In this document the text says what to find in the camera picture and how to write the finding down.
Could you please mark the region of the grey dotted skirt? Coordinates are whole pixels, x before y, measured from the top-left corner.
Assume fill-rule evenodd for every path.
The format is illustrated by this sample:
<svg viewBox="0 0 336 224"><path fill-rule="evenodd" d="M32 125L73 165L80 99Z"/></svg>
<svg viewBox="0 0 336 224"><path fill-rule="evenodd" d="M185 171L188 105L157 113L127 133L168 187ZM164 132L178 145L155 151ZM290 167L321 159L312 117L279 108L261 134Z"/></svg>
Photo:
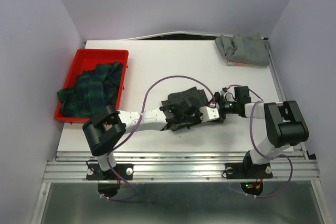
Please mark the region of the grey dotted skirt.
<svg viewBox="0 0 336 224"><path fill-rule="evenodd" d="M192 87L182 92L171 93L168 95L167 100L161 101L162 106L179 104L181 102L198 102L201 107L209 104L205 91L199 90L196 87Z"/></svg>

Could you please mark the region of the green plaid skirt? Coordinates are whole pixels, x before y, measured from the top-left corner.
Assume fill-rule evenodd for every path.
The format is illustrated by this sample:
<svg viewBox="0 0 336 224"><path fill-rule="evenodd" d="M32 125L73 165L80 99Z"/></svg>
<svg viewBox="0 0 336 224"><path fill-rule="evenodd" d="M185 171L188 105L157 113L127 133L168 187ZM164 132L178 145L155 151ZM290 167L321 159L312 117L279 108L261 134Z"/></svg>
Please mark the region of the green plaid skirt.
<svg viewBox="0 0 336 224"><path fill-rule="evenodd" d="M91 118L107 105L116 105L123 65L97 64L77 77L75 86L57 92L64 117Z"/></svg>

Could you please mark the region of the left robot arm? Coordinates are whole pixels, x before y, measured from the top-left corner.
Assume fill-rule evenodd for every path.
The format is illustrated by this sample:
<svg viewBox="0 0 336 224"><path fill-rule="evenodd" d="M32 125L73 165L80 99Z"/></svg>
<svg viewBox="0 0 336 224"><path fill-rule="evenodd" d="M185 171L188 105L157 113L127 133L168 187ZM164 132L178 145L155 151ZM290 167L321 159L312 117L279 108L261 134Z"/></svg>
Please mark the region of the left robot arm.
<svg viewBox="0 0 336 224"><path fill-rule="evenodd" d="M125 134L130 138L137 131L177 131L202 123L202 117L201 108L186 101L144 112L121 111L109 105L89 119L82 130L98 161L99 173L110 179L117 172L113 151Z"/></svg>

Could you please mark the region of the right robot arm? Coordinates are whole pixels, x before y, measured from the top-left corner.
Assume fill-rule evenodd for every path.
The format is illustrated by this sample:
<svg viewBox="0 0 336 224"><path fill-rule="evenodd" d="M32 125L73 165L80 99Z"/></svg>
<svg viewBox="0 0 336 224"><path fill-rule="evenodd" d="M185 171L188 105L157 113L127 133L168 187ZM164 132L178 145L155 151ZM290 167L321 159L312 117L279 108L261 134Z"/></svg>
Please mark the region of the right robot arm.
<svg viewBox="0 0 336 224"><path fill-rule="evenodd" d="M296 101L266 103L263 100L251 101L251 89L247 86L233 85L234 94L226 98L230 87L215 92L220 120L228 114L249 118L249 134L253 149L247 153L247 161L242 163L244 175L253 177L260 172L260 165L277 157L282 151L308 140L309 130ZM258 145L253 136L253 120L265 120L266 138Z"/></svg>

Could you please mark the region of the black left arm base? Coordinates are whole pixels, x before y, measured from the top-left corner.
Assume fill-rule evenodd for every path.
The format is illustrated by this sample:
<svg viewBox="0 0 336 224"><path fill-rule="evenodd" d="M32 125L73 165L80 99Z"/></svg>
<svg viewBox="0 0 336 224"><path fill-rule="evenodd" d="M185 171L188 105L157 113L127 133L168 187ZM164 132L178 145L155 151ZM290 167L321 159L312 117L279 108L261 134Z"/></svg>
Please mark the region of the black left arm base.
<svg viewBox="0 0 336 224"><path fill-rule="evenodd" d="M132 164L118 164L114 170L125 180L133 179L133 165ZM98 163L87 164L86 180L99 181L99 180L117 180L118 177L111 169L104 172Z"/></svg>

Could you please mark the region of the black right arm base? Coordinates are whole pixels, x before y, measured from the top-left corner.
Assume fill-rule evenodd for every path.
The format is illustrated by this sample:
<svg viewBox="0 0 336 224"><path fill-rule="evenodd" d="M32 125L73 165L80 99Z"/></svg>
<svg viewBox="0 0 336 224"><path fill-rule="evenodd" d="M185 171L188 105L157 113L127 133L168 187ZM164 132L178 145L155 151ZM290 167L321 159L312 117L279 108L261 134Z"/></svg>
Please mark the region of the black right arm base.
<svg viewBox="0 0 336 224"><path fill-rule="evenodd" d="M222 177L227 179L271 179L273 174L269 163L262 165L225 163Z"/></svg>

